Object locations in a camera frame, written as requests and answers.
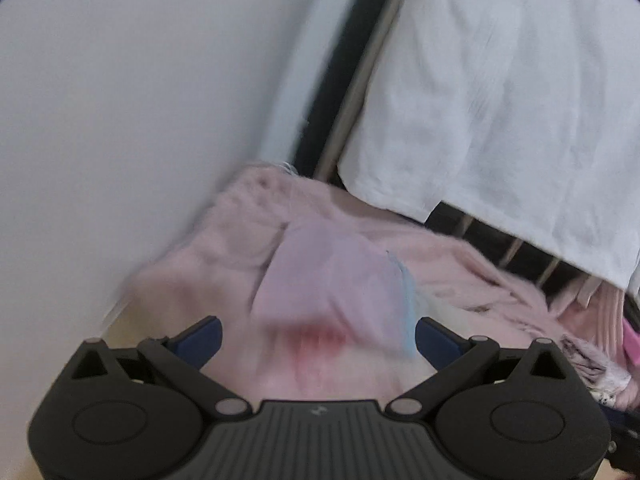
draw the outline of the crumpled pink clothing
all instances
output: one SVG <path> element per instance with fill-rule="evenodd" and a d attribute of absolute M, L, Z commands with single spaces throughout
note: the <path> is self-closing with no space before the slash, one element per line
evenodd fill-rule
<path fill-rule="evenodd" d="M 574 361 L 596 389 L 613 388 L 617 407 L 636 402 L 638 388 L 626 370 L 568 334 L 532 283 L 496 269 L 462 240 L 436 235 L 274 166 L 241 171 L 188 240 L 134 276 L 132 307 L 153 322 L 152 335 L 177 333 L 203 316 L 218 316 L 223 346 L 203 371 L 254 405 L 265 398 L 375 398 L 384 404 L 427 378 L 433 367 L 420 356 L 397 358 L 356 345 L 332 352 L 331 334 L 265 330 L 252 319 L 254 295 L 285 227 L 317 217 L 390 251 L 411 271 L 418 289 L 462 309 L 457 312 L 468 327 L 462 336 L 481 333 L 520 348 L 538 335 L 549 336 L 577 355 Z M 417 318 L 429 313 L 428 301 L 421 305 Z M 314 340 L 324 355 L 296 369 L 301 352 L 314 354 Z"/>
<path fill-rule="evenodd" d="M 624 365 L 624 304 L 623 290 L 584 274 L 556 295 L 549 312 L 571 333 L 593 343 L 609 359 Z"/>

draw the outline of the white cloth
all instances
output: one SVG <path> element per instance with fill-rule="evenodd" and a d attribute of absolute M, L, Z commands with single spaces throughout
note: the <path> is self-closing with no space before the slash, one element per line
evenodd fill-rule
<path fill-rule="evenodd" d="M 627 288 L 638 52 L 637 0 L 405 0 L 340 176 L 419 221 L 444 200 Z"/>

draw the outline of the ribbed black plate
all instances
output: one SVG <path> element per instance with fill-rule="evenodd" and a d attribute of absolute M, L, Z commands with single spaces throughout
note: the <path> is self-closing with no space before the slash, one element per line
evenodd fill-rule
<path fill-rule="evenodd" d="M 251 420 L 212 430 L 172 480 L 469 480 L 419 424 L 375 402 L 265 402 Z"/>

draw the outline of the pink blanket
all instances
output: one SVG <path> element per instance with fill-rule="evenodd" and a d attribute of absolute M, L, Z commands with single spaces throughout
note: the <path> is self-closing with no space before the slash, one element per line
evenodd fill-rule
<path fill-rule="evenodd" d="M 134 276 L 132 304 L 153 320 L 154 335 L 218 316 L 223 347 L 203 371 L 254 405 L 264 398 L 375 398 L 384 404 L 432 374 L 431 365 L 420 356 L 332 345 L 331 335 L 312 330 L 266 330 L 252 317 L 256 290 L 285 227 L 318 217 L 363 235 L 408 267 L 423 293 L 417 318 L 433 314 L 433 294 L 457 307 L 447 307 L 447 315 L 462 336 L 483 334 L 518 348 L 551 337 L 609 404 L 635 404 L 638 387 L 628 372 L 568 334 L 533 284 L 496 269 L 464 241 L 273 166 L 245 168 L 188 240 Z"/>

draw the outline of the pink towel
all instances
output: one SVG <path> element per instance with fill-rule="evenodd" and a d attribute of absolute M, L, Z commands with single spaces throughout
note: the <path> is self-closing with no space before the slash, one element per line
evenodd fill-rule
<path fill-rule="evenodd" d="M 155 325 L 153 335 L 177 333 L 207 314 L 219 316 L 223 347 L 204 372 L 257 404 L 275 399 L 391 400 L 433 373 L 421 357 L 346 344 L 313 327 L 292 335 L 251 316 L 269 262 L 292 222 L 325 219 L 389 251 L 413 275 L 418 290 L 458 307 L 463 336 L 484 334 L 505 347 L 553 338 L 595 391 L 619 408 L 638 393 L 629 373 L 560 325 L 532 283 L 496 269 L 468 243 L 436 235 L 393 213 L 377 210 L 340 189 L 251 166 L 216 197 L 194 234 L 132 282 L 135 308 Z M 431 312 L 418 294 L 417 317 Z M 300 356 L 309 366 L 296 364 Z"/>
<path fill-rule="evenodd" d="M 327 334 L 332 351 L 340 341 L 411 356 L 414 303 L 411 276 L 387 251 L 316 218 L 284 231 L 251 315 L 271 328 Z"/>

